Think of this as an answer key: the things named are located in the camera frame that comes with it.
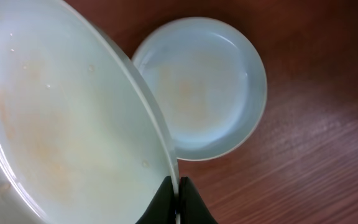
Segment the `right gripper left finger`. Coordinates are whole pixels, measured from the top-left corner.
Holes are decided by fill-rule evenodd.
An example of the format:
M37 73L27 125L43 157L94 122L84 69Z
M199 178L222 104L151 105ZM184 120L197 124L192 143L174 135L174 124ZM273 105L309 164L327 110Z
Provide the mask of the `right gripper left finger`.
M175 224L176 202L172 179L166 176L136 224Z

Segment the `light blue plate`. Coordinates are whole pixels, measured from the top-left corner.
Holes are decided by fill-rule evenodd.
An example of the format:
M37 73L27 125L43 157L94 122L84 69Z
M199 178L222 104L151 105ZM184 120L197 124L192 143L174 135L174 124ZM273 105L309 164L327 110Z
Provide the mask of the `light blue plate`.
M167 125L128 56L65 1L0 0L0 223L135 223Z
M139 45L132 62L157 100L181 160L230 153L263 115L264 65L251 42L227 23L171 21Z

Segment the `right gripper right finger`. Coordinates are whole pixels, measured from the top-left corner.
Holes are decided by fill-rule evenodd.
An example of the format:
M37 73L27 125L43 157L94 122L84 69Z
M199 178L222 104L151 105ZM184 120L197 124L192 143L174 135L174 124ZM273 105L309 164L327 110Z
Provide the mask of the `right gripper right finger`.
M178 211L181 224L218 224L189 177L180 179Z

